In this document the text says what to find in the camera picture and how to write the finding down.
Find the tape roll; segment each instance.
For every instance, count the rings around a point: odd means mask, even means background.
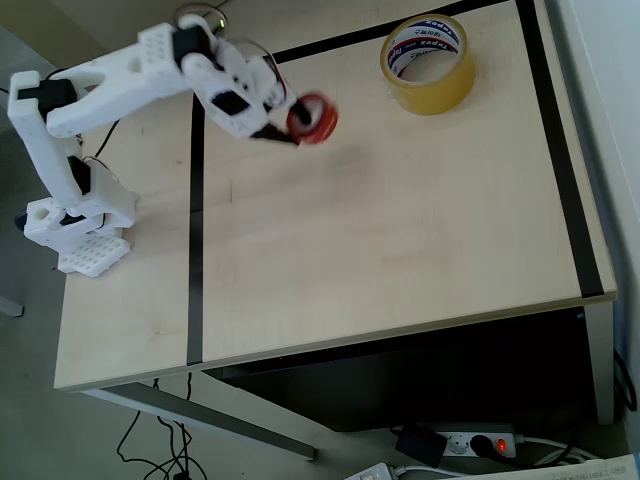
[[[457,56],[439,78],[429,82],[401,78],[414,59],[434,51],[449,51]],[[400,106],[420,115],[434,115],[455,107],[469,94],[476,76],[462,25],[453,18],[435,14],[419,15],[396,28],[382,46],[380,67]]]

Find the cable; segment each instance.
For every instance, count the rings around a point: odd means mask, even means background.
[[[68,70],[68,68],[58,68],[57,70],[54,70],[53,72],[51,72],[49,75],[47,75],[44,79],[45,80],[49,80],[51,77],[53,77],[56,73],[60,73],[60,72],[64,72],[65,70]]]
[[[104,150],[104,147],[107,146],[107,142],[109,141],[109,138],[111,138],[111,134],[113,133],[115,128],[118,126],[118,123],[120,123],[120,120],[116,120],[115,122],[113,122],[113,125],[111,125],[111,128],[109,129],[109,133],[107,133],[107,136],[102,141],[102,145],[100,145],[100,148],[98,149],[98,153],[94,155],[94,158],[99,157],[100,154],[102,153],[102,150]]]
[[[199,464],[198,462],[196,462],[193,458],[190,458],[189,460],[191,461],[191,463],[195,464],[195,466],[196,466],[196,467],[198,467],[198,469],[200,470],[200,473],[202,473],[202,476],[204,477],[204,480],[208,480],[208,479],[207,479],[207,474],[206,474],[206,473],[204,473],[204,470],[203,470],[203,468],[200,466],[200,464]],[[165,465],[167,465],[168,463],[171,463],[171,462],[173,462],[173,459],[171,459],[171,460],[167,460],[166,462],[161,463],[160,465],[158,465],[158,468],[154,468],[154,469],[153,469],[153,470],[151,470],[149,473],[147,473],[147,474],[144,476],[144,478],[143,478],[142,480],[147,480],[147,478],[149,478],[149,476],[150,476],[151,474],[153,474],[153,473],[157,472],[157,471],[158,471],[158,469],[160,469],[160,470],[161,470],[161,469],[162,469],[161,467],[164,467]]]
[[[627,366],[624,364],[622,357],[618,353],[617,350],[613,350],[613,358],[616,361],[616,364],[620,368],[620,372],[622,373],[622,378],[624,379],[624,383],[627,386],[627,390],[629,390],[629,397],[627,397],[627,392],[625,388],[620,383],[620,380],[614,378],[613,386],[615,392],[622,399],[627,408],[635,412],[638,409],[638,399],[636,398],[636,389],[633,386],[633,381],[631,380],[631,375],[629,375],[629,370],[627,370]]]
[[[158,381],[159,381],[158,378],[153,379],[153,388],[155,388],[156,390],[160,390]],[[174,461],[174,464],[176,463],[178,464],[178,467],[180,468],[182,473],[186,473],[185,469],[182,467],[182,464],[178,461],[178,456],[176,455],[176,451],[173,446],[173,427],[168,423],[164,422],[160,417],[156,417],[156,418],[158,419],[158,422],[160,422],[160,425],[167,427],[169,429],[169,449],[171,450],[171,459]],[[165,476],[169,475],[169,472],[171,472],[171,468],[173,468],[174,464],[171,465],[168,472],[165,472]]]
[[[544,463],[547,463],[551,460],[555,460],[556,457],[558,457],[561,453],[563,452],[563,450],[556,450],[555,452],[551,452],[549,455],[546,455],[544,457],[542,457],[540,460],[538,460],[534,465],[542,465]],[[588,459],[584,458],[582,455],[574,455],[573,453],[568,454],[565,458],[572,458],[574,460],[577,460],[579,463],[584,463],[586,462]]]
[[[548,440],[546,438],[538,438],[538,437],[526,437],[526,436],[522,436],[522,441],[518,441],[520,440],[519,436],[516,436],[516,443],[540,443],[542,445],[550,445],[552,447],[559,447],[559,448],[563,448],[566,449],[569,445],[567,445],[566,443],[562,443],[562,442],[556,442],[555,440]],[[578,453],[580,455],[582,455],[583,457],[586,457],[590,460],[598,460],[600,457],[594,455],[593,453],[589,453],[586,450],[583,450],[581,448],[578,447],[571,447],[571,451],[574,453]]]
[[[187,13],[195,13],[196,15],[200,15],[202,18],[206,18],[210,13],[215,13],[221,19],[220,26],[212,31],[212,33],[216,35],[220,30],[226,28],[229,25],[229,18],[222,10],[220,10],[220,7],[230,1],[231,0],[223,0],[221,3],[215,6],[209,3],[202,2],[187,3],[185,5],[182,5],[176,8],[176,10],[173,12],[173,24],[177,27],[180,17],[186,15]]]
[[[189,372],[189,376],[187,377],[187,400],[191,400],[191,379],[193,378],[193,374]],[[180,423],[180,430],[182,430],[182,450],[184,450],[184,468],[189,473],[189,453],[187,451],[187,429],[184,428],[184,423]]]
[[[442,475],[449,475],[450,477],[467,477],[467,476],[469,476],[468,473],[453,472],[453,471],[450,471],[450,470],[443,470],[442,468],[424,467],[422,465],[413,465],[413,466],[409,466],[409,467],[397,467],[394,470],[394,472],[399,477],[400,475],[404,475],[407,472],[412,472],[412,471],[417,471],[417,470],[423,470],[423,471],[426,471],[426,472],[433,472],[433,473],[440,473]]]
[[[571,453],[571,450],[575,447],[578,434],[580,433],[580,428],[582,427],[583,419],[584,419],[584,415],[583,417],[581,417],[581,419],[576,424],[576,427],[573,429],[569,442],[566,444],[561,444],[561,446],[566,445],[566,448],[562,450],[562,452],[554,460],[551,460],[550,462],[547,462],[547,463],[540,463],[540,464],[533,464],[533,465],[519,464],[518,462],[510,458],[506,458],[502,456],[500,453],[496,452],[496,450],[493,447],[493,442],[489,438],[485,437],[484,435],[474,436],[471,439],[471,442],[469,442],[469,446],[475,452],[475,454],[481,458],[489,458],[495,462],[501,463],[503,465],[509,465],[514,468],[527,469],[527,468],[554,467],[556,465],[560,465],[560,462],[564,461],[564,459],[567,458],[567,456]],[[539,439],[537,437],[523,437],[523,439],[524,438],[545,440],[546,442],[546,439]]]
[[[152,467],[154,467],[156,470],[162,470],[165,473],[165,476],[168,476],[168,473],[165,469],[163,469],[160,465],[157,465],[149,460],[145,460],[144,458],[124,458],[124,455],[120,452],[120,449],[122,448],[122,445],[124,444],[125,440],[127,439],[127,437],[129,436],[129,434],[131,433],[131,430],[133,429],[134,425],[136,424],[136,422],[138,421],[138,418],[140,418],[140,411],[138,410],[138,413],[136,413],[135,418],[133,419],[133,422],[131,422],[131,425],[129,425],[129,428],[127,429],[127,431],[125,432],[124,436],[122,437],[122,440],[120,440],[120,443],[118,443],[118,447],[116,448],[116,453],[118,454],[118,456],[122,459],[122,461],[124,463],[129,463],[129,462],[141,462],[141,463],[146,463],[147,465],[151,465]]]

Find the black tape line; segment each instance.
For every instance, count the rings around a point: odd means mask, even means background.
[[[273,58],[276,63],[292,62],[293,60],[299,60],[311,55],[317,55],[319,53],[328,52],[330,50],[336,50],[342,47],[348,47],[356,43],[366,42],[375,38],[385,37],[389,35],[400,24],[407,20],[416,17],[418,15],[424,15],[427,13],[435,13],[440,15],[447,15],[453,17],[461,13],[469,12],[471,10],[477,10],[478,8],[488,7],[490,5],[496,5],[509,0],[460,0],[459,2],[444,5],[440,8],[435,8],[424,13],[417,13],[410,17],[401,18],[400,20],[394,20],[392,22],[376,25],[375,27],[365,28],[363,30],[357,30],[355,32],[345,33],[338,35],[337,37],[326,38],[317,42],[308,43],[299,47],[293,47],[288,50],[273,54]]]
[[[516,0],[518,15],[522,24],[524,41],[527,46],[529,65],[533,75],[533,83],[538,97],[538,106],[547,137],[553,172],[560,193],[560,203],[564,212],[564,220],[569,233],[569,242],[576,266],[576,274],[583,298],[603,295],[602,282],[598,272],[598,264],[587,219],[580,199],[578,182],[571,164],[569,147],[562,127],[562,119],[558,110],[551,72],[542,43],[542,35],[536,16],[533,0]]]
[[[193,96],[191,110],[191,176],[189,190],[189,309],[187,365],[202,363],[204,108]]]

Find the power strip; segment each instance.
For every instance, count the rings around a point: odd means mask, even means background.
[[[477,457],[469,446],[476,435],[483,435],[491,440],[497,452],[507,458],[516,456],[516,439],[513,427],[493,423],[475,424],[440,424],[430,425],[434,432],[447,438],[445,457]]]
[[[397,480],[398,477],[393,472],[393,468],[387,466],[386,463],[378,463],[373,467],[351,475],[344,480]]]

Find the wooden tabletop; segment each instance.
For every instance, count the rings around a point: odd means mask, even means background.
[[[230,3],[232,33],[333,98],[338,127],[315,147],[240,141],[187,94],[123,119],[101,159],[140,195],[133,248],[67,276],[56,388],[615,298],[543,2],[448,3]],[[458,107],[416,116],[380,71],[393,25],[369,28],[443,6],[477,78]]]

